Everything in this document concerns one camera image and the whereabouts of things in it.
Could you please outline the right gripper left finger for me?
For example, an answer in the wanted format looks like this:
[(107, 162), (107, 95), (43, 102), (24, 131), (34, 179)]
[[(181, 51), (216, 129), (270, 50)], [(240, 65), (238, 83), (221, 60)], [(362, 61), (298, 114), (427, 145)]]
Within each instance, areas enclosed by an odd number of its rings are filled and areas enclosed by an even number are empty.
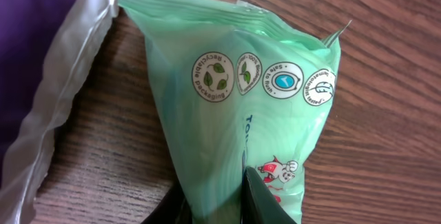
[(191, 209), (178, 181), (141, 224), (192, 224)]

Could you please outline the mint green wipes pack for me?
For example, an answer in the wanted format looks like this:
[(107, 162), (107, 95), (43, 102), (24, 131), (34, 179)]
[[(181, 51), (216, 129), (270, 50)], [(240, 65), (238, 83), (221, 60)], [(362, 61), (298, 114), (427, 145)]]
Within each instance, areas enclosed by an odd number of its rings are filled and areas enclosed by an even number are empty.
[(336, 93), (339, 34), (296, 30), (245, 1), (118, 0), (145, 37), (148, 76), (195, 223), (241, 223), (248, 167), (302, 221), (304, 164)]

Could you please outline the purple snack package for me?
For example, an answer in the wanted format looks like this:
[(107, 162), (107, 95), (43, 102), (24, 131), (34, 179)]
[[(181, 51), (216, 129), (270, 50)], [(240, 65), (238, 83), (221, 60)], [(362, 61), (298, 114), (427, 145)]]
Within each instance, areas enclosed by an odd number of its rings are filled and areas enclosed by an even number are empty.
[(116, 0), (1, 0), (1, 222), (22, 224)]

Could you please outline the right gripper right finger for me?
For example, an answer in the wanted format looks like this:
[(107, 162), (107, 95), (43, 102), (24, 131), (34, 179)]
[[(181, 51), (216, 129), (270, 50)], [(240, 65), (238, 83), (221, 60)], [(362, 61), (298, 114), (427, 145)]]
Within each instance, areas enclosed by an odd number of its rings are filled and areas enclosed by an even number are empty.
[(296, 224), (250, 166), (243, 174), (240, 208), (242, 224)]

